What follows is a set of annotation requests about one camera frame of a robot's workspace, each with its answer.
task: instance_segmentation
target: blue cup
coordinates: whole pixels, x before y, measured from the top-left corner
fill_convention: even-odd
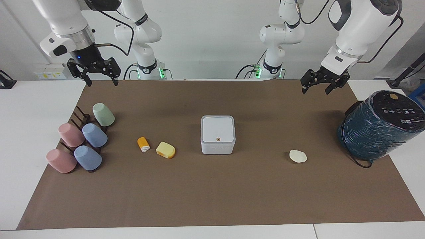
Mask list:
[[[74,156],[78,163],[87,171],[95,170],[102,163],[102,156],[85,145],[79,146],[74,151]]]
[[[94,124],[86,124],[82,128],[82,133],[85,139],[95,148],[104,146],[108,141],[107,135]]]

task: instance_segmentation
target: pink cup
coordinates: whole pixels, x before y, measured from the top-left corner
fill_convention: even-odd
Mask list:
[[[59,127],[58,131],[60,137],[69,147],[78,147],[85,141],[82,132],[72,124],[63,124]]]
[[[71,172],[77,165],[77,160],[72,155],[60,149],[50,150],[46,159],[50,166],[63,174]]]

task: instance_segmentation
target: cheese wedge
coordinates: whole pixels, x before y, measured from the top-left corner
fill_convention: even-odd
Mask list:
[[[163,156],[166,159],[172,159],[174,155],[176,154],[176,149],[165,142],[161,142],[159,146],[156,148],[156,153]]]
[[[145,139],[145,137],[141,137],[137,140],[137,144],[139,145],[140,150],[142,153],[148,151],[150,149],[149,143]]]

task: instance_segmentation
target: cup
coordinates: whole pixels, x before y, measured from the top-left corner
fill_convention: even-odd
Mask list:
[[[95,170],[102,163],[102,156],[85,145],[79,146],[74,151],[74,156],[78,163],[87,171]]]
[[[77,160],[69,152],[60,149],[50,150],[46,155],[46,160],[50,166],[63,174],[71,172],[77,165]]]
[[[107,135],[94,124],[86,124],[82,128],[82,133],[85,139],[95,148],[104,146],[108,141]]]
[[[103,127],[110,126],[115,121],[115,116],[103,103],[93,105],[93,114],[99,124]]]
[[[69,147],[78,147],[85,141],[84,135],[72,124],[66,123],[58,129],[60,137]]]

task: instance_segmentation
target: light green cup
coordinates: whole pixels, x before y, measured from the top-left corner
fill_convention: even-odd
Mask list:
[[[115,116],[103,103],[93,105],[93,114],[99,124],[103,127],[110,126],[115,121]]]

